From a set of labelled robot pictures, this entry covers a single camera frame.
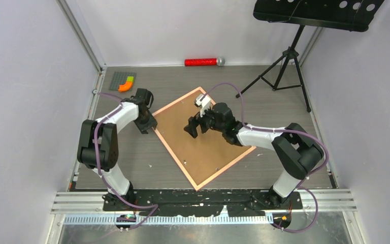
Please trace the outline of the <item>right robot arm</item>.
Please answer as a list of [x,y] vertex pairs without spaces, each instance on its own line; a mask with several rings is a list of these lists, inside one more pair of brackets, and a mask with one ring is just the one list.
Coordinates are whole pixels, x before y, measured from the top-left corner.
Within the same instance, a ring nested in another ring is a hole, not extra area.
[[325,146],[299,124],[291,123],[282,128],[256,127],[236,120],[226,103],[217,103],[210,108],[202,106],[195,116],[188,119],[184,130],[196,138],[197,128],[202,133],[218,131],[231,145],[273,150],[284,171],[269,189],[267,198],[278,209],[284,208],[290,201],[290,194],[319,170],[316,165],[329,158]]

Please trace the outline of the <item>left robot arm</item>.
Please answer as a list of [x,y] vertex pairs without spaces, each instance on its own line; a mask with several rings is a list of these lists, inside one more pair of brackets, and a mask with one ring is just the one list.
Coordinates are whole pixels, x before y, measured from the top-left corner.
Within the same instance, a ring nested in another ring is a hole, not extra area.
[[123,175],[117,163],[118,133],[130,123],[134,123],[141,134],[148,134],[150,129],[156,128],[157,121],[150,112],[154,96],[145,88],[137,89],[135,95],[129,98],[108,93],[101,95],[116,101],[118,105],[106,115],[82,123],[77,160],[103,180],[108,188],[105,200],[116,201],[121,209],[130,210],[135,206],[136,197],[132,183]]

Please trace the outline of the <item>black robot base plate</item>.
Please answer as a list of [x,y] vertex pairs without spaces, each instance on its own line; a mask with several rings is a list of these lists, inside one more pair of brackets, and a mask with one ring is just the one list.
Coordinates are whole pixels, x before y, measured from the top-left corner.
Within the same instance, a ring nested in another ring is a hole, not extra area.
[[211,217],[225,209],[231,217],[262,216],[267,210],[300,210],[303,208],[300,194],[293,192],[284,202],[269,198],[261,189],[211,189],[211,190],[135,190],[128,201],[138,208],[123,203],[111,193],[102,196],[104,211],[133,211],[147,216],[144,206],[156,204],[154,216],[161,217]]

